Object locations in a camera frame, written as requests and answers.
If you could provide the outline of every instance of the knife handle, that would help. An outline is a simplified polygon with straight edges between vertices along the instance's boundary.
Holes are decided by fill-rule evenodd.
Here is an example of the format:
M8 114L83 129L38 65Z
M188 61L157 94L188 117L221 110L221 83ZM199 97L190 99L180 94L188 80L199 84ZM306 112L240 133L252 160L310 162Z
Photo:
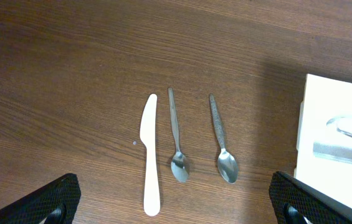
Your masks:
M155 216L159 213L160 209L158 172L156 171L155 145L153 145L146 148L144 211L149 216Z

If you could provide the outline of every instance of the metal spoon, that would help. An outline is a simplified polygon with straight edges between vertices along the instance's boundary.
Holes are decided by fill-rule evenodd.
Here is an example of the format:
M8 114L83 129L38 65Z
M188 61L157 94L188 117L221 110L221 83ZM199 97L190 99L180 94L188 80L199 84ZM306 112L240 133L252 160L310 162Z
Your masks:
M219 172L224 180L230 184L233 184L237 181L238 164L234 157L226 150L224 131L221 124L219 112L217 112L216 101L214 100L213 94L209 95L209 99L211 102L214 130L216 132L217 140L219 141L221 148L219 158L217 159L217 167L219 168Z
M176 114L176 106L174 105L173 89L169 88L170 118L171 130L173 132L174 142L176 143L176 153L171 161L171 171L174 177L185 182L189 176L189 162L187 157L180 151L179 131Z

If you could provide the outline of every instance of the knife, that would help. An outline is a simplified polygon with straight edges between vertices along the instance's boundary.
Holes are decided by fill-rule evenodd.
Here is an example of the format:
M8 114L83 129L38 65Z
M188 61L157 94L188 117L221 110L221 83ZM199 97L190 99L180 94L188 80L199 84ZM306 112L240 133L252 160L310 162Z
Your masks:
M140 139L146 147L144 211L149 216L157 215L161 209L155 153L155 119L157 99L158 97L155 94L151 94L148 98L148 101L145 104L140 127Z

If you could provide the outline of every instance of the decorated spoon handle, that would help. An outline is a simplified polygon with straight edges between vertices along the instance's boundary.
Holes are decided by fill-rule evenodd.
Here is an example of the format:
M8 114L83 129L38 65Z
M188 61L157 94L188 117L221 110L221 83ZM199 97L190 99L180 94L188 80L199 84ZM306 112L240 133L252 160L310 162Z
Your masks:
M209 95L209 100L211 102L214 131L216 132L216 136L217 136L217 140L219 141L220 148L225 149L226 144L224 142L224 131L221 124L219 112L217 111L216 101L214 100L213 94Z
M178 122L177 122L177 114L176 114L176 105L174 104L173 89L169 88L168 91L169 91L169 103L170 103L171 131L173 132L174 142L176 143L176 150L180 151Z

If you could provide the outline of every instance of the table surface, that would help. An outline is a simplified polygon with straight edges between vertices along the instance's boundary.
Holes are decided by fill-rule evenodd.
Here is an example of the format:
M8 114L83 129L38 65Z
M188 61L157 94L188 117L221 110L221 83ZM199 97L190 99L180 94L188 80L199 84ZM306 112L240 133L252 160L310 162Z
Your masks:
M306 73L352 82L352 0L0 1L0 208L72 172L74 223L275 223L269 183L296 166ZM186 184L169 164L170 86ZM156 217L139 138L151 93ZM210 93L234 185L217 171Z

